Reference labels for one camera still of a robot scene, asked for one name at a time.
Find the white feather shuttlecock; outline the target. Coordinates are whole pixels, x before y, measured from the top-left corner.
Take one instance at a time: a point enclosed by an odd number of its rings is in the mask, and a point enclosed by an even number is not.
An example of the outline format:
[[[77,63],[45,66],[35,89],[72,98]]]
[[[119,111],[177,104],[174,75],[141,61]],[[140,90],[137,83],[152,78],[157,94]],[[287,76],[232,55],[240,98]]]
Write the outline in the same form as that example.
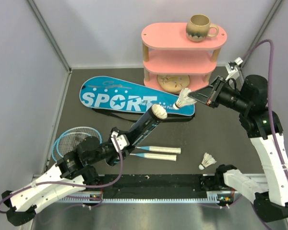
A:
[[[213,165],[215,163],[216,163],[215,158],[211,154],[206,152],[203,156],[202,162],[199,164],[199,169],[204,170],[208,166]]]
[[[195,99],[188,96],[190,92],[191,90],[189,88],[184,88],[180,91],[177,101],[173,104],[175,110],[197,103]]]
[[[158,118],[158,119],[166,119],[168,117],[168,114],[165,110],[165,108],[160,105],[160,104],[153,104],[151,106],[151,110],[153,114]]]

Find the black shuttlecock tube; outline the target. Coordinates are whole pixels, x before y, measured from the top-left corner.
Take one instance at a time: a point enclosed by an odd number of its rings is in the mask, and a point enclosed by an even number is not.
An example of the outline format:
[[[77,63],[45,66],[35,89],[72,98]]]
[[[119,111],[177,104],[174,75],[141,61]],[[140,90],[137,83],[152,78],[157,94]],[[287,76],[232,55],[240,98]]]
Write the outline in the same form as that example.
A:
[[[153,114],[150,107],[129,129],[132,138],[131,144],[134,146],[134,149],[163,121],[163,119],[158,119]],[[121,151],[119,152],[119,156],[121,161],[123,161]]]

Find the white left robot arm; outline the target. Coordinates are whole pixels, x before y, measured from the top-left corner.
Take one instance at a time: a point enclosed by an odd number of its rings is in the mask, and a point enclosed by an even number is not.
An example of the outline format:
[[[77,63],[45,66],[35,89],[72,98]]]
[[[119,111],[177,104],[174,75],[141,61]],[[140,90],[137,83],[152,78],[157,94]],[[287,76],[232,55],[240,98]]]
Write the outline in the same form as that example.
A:
[[[133,131],[116,128],[104,143],[95,136],[80,137],[80,142],[40,177],[19,190],[2,193],[2,203],[8,208],[4,214],[12,225],[26,224],[46,207],[75,192],[112,186],[120,177],[102,184],[94,164],[102,160],[109,166],[122,163],[138,143]]]

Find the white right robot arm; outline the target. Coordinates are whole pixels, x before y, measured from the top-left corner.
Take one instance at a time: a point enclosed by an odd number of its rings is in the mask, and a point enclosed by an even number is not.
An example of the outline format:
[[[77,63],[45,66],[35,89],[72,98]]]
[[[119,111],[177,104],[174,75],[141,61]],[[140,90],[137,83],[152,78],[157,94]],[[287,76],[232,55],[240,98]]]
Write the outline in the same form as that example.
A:
[[[267,180],[267,188],[242,174],[233,165],[220,165],[215,173],[217,188],[228,187],[240,192],[253,205],[264,222],[288,218],[288,158],[285,149],[281,154],[274,144],[271,125],[281,148],[284,147],[283,128],[276,113],[269,118],[267,107],[268,81],[259,75],[246,77],[240,90],[217,77],[210,85],[190,92],[197,102],[215,108],[223,105],[239,113],[239,121],[257,151]]]

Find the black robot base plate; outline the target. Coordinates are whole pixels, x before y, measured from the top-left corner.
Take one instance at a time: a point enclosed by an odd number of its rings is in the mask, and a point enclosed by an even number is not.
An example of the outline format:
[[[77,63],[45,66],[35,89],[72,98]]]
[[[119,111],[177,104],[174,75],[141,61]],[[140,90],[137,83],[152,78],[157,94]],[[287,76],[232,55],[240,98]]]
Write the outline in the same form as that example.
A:
[[[207,191],[218,191],[214,176],[202,174],[125,174],[103,189],[106,199],[206,198]]]

